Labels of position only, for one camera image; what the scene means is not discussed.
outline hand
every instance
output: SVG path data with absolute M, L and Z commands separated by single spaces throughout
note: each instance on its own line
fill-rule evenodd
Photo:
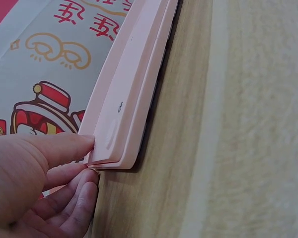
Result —
M 93 146 L 93 137 L 73 133 L 0 136 L 0 237 L 83 237 L 98 174 L 84 164 L 59 165 L 84 157 Z

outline red chinese character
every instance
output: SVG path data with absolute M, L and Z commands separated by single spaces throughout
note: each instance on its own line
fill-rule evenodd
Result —
M 81 16 L 81 14 L 85 11 L 85 8 L 72 1 L 72 0 L 64 0 L 64 1 L 67 1 L 69 2 L 68 5 L 66 4 L 60 4 L 60 6 L 63 7 L 63 9 L 59 9 L 60 12 L 62 12 L 62 15 L 54 15 L 54 17 L 57 17 L 59 18 L 59 23 L 63 22 L 63 21 L 70 21 L 72 22 L 74 25 L 76 25 L 76 22 L 75 20 L 72 20 L 72 17 L 73 17 L 73 12 L 71 12 L 71 10 L 73 11 L 78 11 L 78 13 L 76 14 L 77 17 L 81 20 L 83 20 L 84 18 Z
M 94 17 L 97 21 L 94 22 L 95 25 L 98 25 L 98 28 L 90 27 L 91 30 L 98 32 L 96 36 L 107 36 L 109 37 L 112 41 L 114 40 L 114 37 L 109 33 L 109 30 L 112 29 L 113 32 L 117 35 L 118 34 L 118 29 L 119 25 L 116 21 L 110 19 L 107 16 L 104 16 L 102 14 L 97 14 L 100 17 Z
M 110 4 L 110 5 L 112 5 L 112 4 L 114 4 L 114 2 L 116 1 L 116 0 L 96 0 L 96 2 L 102 2 L 102 3 L 105 3 L 105 4 Z
M 124 8 L 124 11 L 129 11 L 131 6 L 132 6 L 132 3 L 129 2 L 130 0 L 125 0 L 125 2 L 123 2 L 123 5 L 127 6 L 126 8 Z

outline wood grain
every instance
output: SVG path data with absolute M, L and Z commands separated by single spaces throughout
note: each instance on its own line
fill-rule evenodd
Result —
M 93 237 L 298 237 L 298 0 L 184 0 L 145 158 Z

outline pink plastic frame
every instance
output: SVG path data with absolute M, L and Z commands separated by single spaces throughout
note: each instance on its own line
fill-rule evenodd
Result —
M 135 0 L 90 97 L 79 134 L 94 134 L 84 163 L 130 169 L 137 158 L 178 0 Z

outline cartoon character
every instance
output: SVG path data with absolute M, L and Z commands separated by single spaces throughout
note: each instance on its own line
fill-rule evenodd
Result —
M 69 114 L 71 97 L 66 91 L 50 82 L 41 81 L 34 85 L 33 92 L 36 94 L 34 100 L 14 105 L 10 134 L 78 133 L 85 111 Z M 6 133 L 6 122 L 0 119 L 0 135 Z

